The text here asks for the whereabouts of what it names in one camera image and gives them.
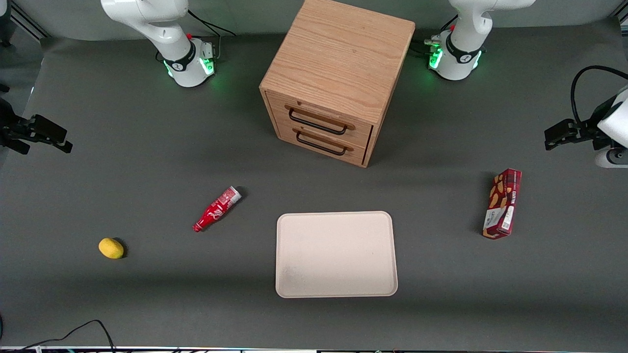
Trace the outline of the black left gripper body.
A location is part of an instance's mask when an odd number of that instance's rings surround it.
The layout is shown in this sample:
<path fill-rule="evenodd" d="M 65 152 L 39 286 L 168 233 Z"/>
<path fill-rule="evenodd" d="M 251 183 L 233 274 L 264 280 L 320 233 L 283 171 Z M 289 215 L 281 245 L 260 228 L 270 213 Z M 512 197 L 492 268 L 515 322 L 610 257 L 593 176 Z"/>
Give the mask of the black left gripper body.
<path fill-rule="evenodd" d="M 621 145 L 611 139 L 605 132 L 602 132 L 598 127 L 599 123 L 614 110 L 614 101 L 617 96 L 612 96 L 605 102 L 598 105 L 594 112 L 592 112 L 589 119 L 582 121 L 583 130 L 581 130 L 581 136 L 585 140 L 591 140 L 595 151 L 600 151 L 605 148 L 619 148 Z"/>

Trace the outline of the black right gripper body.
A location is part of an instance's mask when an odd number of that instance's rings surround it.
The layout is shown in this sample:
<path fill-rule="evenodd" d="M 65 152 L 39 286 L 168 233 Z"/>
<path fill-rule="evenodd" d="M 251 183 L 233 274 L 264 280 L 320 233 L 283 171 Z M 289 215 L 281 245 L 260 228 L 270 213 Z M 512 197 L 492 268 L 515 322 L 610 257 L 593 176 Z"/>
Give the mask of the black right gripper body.
<path fill-rule="evenodd" d="M 34 116 L 29 119 L 18 116 L 9 102 L 0 99 L 0 145 L 20 154 L 26 155 L 30 145 L 22 142 L 29 141 L 29 126 L 34 123 Z"/>

